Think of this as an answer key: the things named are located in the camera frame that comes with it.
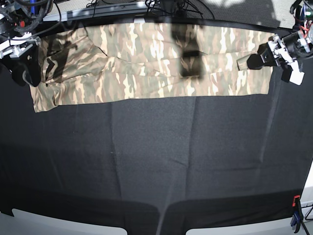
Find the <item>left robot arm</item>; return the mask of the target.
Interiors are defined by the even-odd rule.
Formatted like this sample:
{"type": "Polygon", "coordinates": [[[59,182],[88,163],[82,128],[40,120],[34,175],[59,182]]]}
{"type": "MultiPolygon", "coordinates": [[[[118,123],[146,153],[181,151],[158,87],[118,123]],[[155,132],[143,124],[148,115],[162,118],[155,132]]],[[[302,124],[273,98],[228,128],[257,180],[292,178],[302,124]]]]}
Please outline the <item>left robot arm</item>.
{"type": "Polygon", "coordinates": [[[313,57],[313,2],[296,0],[290,7],[295,19],[293,32],[284,37],[275,34],[251,54],[246,65],[251,70],[281,67],[282,80],[301,85],[304,72],[302,61],[313,57]]]}

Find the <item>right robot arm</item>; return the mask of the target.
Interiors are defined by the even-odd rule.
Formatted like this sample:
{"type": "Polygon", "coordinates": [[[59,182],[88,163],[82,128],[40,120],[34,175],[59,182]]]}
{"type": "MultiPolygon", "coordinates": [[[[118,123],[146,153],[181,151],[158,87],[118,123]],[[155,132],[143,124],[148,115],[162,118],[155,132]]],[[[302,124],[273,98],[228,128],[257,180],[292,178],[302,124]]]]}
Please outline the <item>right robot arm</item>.
{"type": "Polygon", "coordinates": [[[0,68],[9,71],[19,86],[36,87],[41,82],[40,35],[55,29],[62,13],[55,0],[2,0],[0,2],[0,68]],[[56,6],[59,19],[42,31],[44,17],[56,6]]]}

